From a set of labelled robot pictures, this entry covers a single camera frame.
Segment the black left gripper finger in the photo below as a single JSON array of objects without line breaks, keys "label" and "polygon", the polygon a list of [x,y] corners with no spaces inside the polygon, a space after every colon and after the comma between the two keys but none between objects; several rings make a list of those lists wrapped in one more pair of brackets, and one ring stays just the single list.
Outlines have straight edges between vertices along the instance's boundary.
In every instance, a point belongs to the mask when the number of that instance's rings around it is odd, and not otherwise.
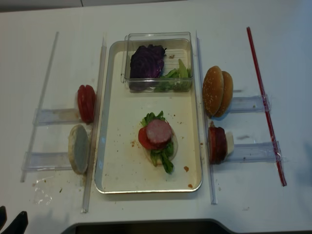
[{"label": "black left gripper finger", "polygon": [[1,234],[24,234],[27,226],[28,215],[26,211],[22,211]]},{"label": "black left gripper finger", "polygon": [[0,229],[3,228],[5,223],[6,223],[6,207],[0,206]]}]

